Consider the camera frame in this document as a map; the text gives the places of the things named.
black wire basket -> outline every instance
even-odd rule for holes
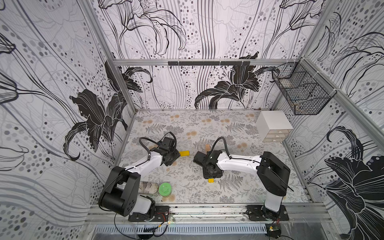
[[[329,94],[299,63],[287,63],[272,72],[294,115],[317,115],[331,100]]]

floor panel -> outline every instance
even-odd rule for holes
[[[171,166],[160,166],[141,177],[142,181],[171,184],[170,196],[151,195],[156,203],[264,202],[266,189],[258,176],[227,170],[214,183],[208,183],[203,178],[202,168],[193,163],[197,151],[204,152],[206,144],[212,146],[218,137],[224,136],[231,154],[254,156],[264,151],[275,154],[291,169],[288,185],[294,192],[288,189],[283,202],[308,202],[283,145],[261,141],[255,126],[259,114],[256,110],[138,111],[120,166],[127,166],[146,155],[139,137],[158,141],[172,131],[177,138],[177,149],[189,151],[190,156],[180,157]],[[223,148],[222,141],[216,144],[215,149]]]

metal grate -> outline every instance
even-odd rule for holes
[[[124,234],[150,234],[144,232],[145,229],[155,227],[156,224],[148,225],[117,225]],[[165,224],[156,230],[156,233],[162,233]],[[95,233],[118,233],[114,225],[97,225]],[[214,235],[214,234],[265,234],[266,226],[263,223],[239,223],[239,224],[171,224],[168,226],[166,234],[177,235]]]
[[[272,78],[295,115],[316,115],[331,97],[299,63],[287,63]]]

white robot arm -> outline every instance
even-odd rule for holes
[[[224,141],[225,151],[214,150],[220,139]],[[287,183],[290,169],[275,155],[270,152],[264,152],[261,156],[230,155],[224,137],[216,140],[208,154],[197,152],[194,163],[203,168],[205,179],[222,177],[224,170],[258,175],[267,189],[264,207],[273,213],[279,212],[281,201],[286,195],[287,187],[289,188]]]
[[[154,216],[154,201],[148,197],[138,196],[140,177],[145,176],[153,169],[165,164],[171,165],[180,157],[176,149],[176,137],[169,132],[173,139],[164,136],[159,142],[146,137],[139,139],[140,144],[147,151],[147,156],[125,168],[114,167],[108,176],[106,184],[99,198],[99,207],[105,207],[110,211],[127,216],[132,212],[144,214],[143,219],[151,219]],[[149,150],[142,140],[148,140],[158,145]],[[117,187],[125,183],[124,189]]]

yellow block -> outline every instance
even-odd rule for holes
[[[181,157],[189,156],[189,151],[179,152]]]

